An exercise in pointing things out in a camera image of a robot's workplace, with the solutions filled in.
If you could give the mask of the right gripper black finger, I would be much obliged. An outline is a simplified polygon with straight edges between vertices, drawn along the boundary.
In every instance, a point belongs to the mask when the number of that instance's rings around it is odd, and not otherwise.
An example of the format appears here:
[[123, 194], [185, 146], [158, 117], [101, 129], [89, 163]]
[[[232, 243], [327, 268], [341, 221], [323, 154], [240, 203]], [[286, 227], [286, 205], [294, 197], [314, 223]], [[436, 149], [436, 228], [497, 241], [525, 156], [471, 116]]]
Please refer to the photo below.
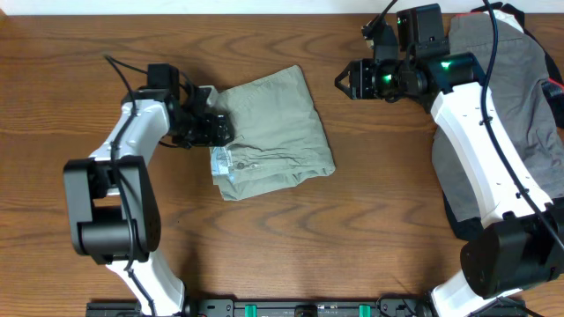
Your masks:
[[339, 81], [335, 82], [335, 87], [339, 89], [342, 93], [344, 93], [350, 100], [353, 98], [353, 93], [351, 88], [348, 85], [344, 85]]
[[340, 84], [346, 77], [350, 76], [352, 62], [349, 62], [346, 67], [335, 77], [335, 84]]

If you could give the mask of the khaki green shorts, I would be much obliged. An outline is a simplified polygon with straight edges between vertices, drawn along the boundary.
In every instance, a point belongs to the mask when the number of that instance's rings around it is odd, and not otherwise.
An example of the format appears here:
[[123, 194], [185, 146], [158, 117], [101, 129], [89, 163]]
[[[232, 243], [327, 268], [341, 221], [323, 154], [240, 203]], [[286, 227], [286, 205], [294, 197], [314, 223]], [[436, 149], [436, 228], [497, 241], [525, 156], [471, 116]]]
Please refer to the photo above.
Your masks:
[[234, 140], [213, 147], [211, 175], [226, 201], [330, 176], [336, 166], [306, 79], [297, 65], [219, 94]]

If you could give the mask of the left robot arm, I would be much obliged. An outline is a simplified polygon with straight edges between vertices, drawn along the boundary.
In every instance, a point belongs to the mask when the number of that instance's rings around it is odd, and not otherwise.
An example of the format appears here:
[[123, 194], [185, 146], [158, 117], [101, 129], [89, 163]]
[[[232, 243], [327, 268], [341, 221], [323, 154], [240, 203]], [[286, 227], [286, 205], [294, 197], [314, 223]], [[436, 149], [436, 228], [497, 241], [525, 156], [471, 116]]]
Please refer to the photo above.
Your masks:
[[75, 252], [116, 273], [134, 302], [91, 302], [88, 316], [196, 316], [197, 302], [159, 249], [161, 221], [148, 173], [155, 150], [220, 147], [234, 138], [227, 116], [211, 111], [218, 92], [194, 85], [168, 63], [144, 70], [145, 85], [128, 87], [121, 115], [88, 158], [63, 168]]

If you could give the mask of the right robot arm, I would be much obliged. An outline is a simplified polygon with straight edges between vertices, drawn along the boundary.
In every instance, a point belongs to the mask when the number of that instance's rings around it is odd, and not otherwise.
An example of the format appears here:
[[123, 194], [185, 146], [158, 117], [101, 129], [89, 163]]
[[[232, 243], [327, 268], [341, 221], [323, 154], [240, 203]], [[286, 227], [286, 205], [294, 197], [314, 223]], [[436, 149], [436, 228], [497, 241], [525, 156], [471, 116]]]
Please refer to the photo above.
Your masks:
[[475, 316], [563, 271], [563, 211], [534, 181], [511, 143], [489, 89], [491, 70], [452, 54], [440, 7], [377, 16], [362, 27], [372, 57], [349, 63], [335, 85], [353, 100], [414, 100], [446, 134], [479, 206], [482, 233], [461, 269], [435, 287], [421, 316]]

